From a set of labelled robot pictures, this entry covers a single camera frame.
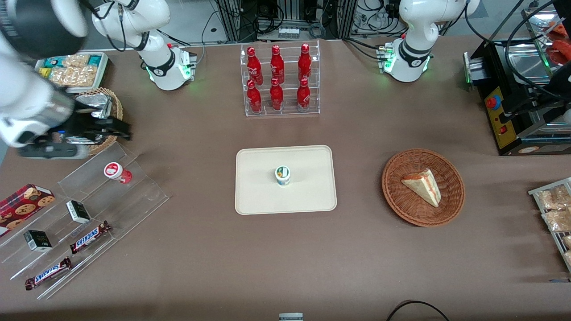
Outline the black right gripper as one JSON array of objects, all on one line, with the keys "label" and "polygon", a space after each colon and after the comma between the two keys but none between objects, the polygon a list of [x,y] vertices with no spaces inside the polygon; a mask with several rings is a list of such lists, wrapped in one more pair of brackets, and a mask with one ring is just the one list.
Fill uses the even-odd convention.
[{"label": "black right gripper", "polygon": [[98,108],[87,104],[76,104],[71,116],[59,126],[51,128],[42,139],[47,142],[70,143],[83,145],[99,145],[107,136],[115,136],[124,140],[131,140],[130,125],[115,117],[94,117],[94,112],[100,112]]}]

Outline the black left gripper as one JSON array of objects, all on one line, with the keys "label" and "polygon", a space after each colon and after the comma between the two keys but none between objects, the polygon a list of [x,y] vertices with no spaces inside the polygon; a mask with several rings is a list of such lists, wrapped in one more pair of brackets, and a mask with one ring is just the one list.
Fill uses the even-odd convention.
[{"label": "black left gripper", "polygon": [[552,75],[549,81],[549,91],[562,97],[563,99],[571,99],[571,63],[567,62],[559,67]]}]

